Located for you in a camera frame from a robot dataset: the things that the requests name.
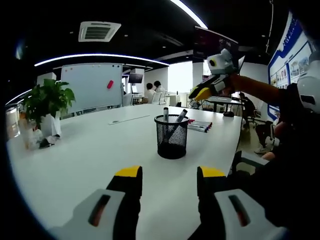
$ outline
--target white table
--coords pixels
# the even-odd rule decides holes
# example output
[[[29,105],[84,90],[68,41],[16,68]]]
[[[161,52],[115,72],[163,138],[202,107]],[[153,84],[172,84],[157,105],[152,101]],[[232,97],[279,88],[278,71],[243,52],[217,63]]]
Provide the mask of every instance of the white table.
[[[180,107],[169,107],[179,114]],[[61,121],[61,141],[47,149],[23,150],[20,136],[8,151],[23,197],[46,229],[71,219],[73,209],[96,189],[105,189],[122,168],[142,166],[141,212],[137,240],[187,239],[199,226],[197,167],[228,174],[240,136],[241,117],[188,109],[187,117],[213,122],[208,133],[188,130],[186,156],[157,154],[154,117],[159,105],[143,104],[99,111]],[[114,125],[111,121],[143,117]]]
[[[226,104],[226,110],[228,111],[228,105],[238,105],[241,106],[243,103],[241,101],[235,101],[228,97],[211,96],[206,99],[207,103],[213,103],[213,111],[217,112],[217,104]]]

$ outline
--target pen holder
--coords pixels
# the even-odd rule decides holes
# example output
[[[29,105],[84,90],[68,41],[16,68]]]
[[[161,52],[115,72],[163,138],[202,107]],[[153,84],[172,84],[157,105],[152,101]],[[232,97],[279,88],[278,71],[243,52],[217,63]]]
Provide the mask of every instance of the pen holder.
[[[188,117],[176,122],[179,115],[169,114],[168,122],[164,116],[154,118],[156,123],[156,138],[158,154],[165,159],[179,159],[186,155]]]

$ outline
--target robotic hand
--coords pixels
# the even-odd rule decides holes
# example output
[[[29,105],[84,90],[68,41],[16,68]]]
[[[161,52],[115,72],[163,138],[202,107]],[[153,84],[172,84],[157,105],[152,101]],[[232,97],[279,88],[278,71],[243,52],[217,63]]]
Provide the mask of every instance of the robotic hand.
[[[228,76],[236,72],[232,62],[232,55],[227,49],[223,49],[219,54],[209,56],[207,62],[211,76],[208,80],[192,89],[189,99],[195,98],[196,101],[199,101],[217,95],[227,87]]]

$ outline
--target ceiling light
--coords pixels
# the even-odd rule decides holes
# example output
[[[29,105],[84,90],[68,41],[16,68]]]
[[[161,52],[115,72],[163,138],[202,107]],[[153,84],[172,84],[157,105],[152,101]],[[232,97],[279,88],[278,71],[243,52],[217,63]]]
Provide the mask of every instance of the ceiling light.
[[[183,11],[185,11],[186,14],[188,14],[193,20],[196,21],[197,24],[199,24],[200,27],[204,29],[208,29],[208,27],[204,24],[203,21],[189,8],[187,7],[183,2],[180,0],[170,0],[175,5],[177,5],[179,8],[181,8]]]
[[[25,91],[25,92],[19,94],[18,96],[15,96],[15,97],[12,98],[10,101],[8,101],[5,105],[11,103],[13,100],[17,99],[18,97],[22,96],[23,94],[26,94],[26,93],[30,92],[31,90],[32,90],[32,89],[29,89],[28,91]]]
[[[75,54],[75,55],[67,55],[67,56],[59,56],[55,58],[51,58],[45,61],[41,61],[36,63],[34,66],[40,66],[42,64],[50,63],[53,61],[61,60],[61,59],[70,59],[70,58],[78,58],[78,57],[116,57],[116,58],[126,58],[126,59],[136,59],[136,60],[142,60],[142,61],[147,61],[147,62],[152,62],[156,64],[162,64],[169,66],[169,64],[160,62],[160,61],[155,61],[143,57],[137,57],[137,56],[127,56],[127,55],[118,55],[118,54],[107,54],[107,53],[85,53],[85,54]]]

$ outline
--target white chair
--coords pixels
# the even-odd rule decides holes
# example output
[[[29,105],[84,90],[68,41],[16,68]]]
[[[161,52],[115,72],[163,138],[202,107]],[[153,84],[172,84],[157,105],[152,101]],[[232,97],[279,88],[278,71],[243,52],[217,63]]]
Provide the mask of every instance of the white chair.
[[[161,97],[162,92],[155,92],[153,94],[152,102],[151,104],[157,104],[160,105],[160,97]]]
[[[134,100],[134,95],[133,94],[126,94],[123,96],[123,107],[126,106],[132,106],[132,102]]]
[[[159,102],[160,105],[166,105],[167,104],[166,95],[167,95],[167,91],[161,93],[160,102]]]

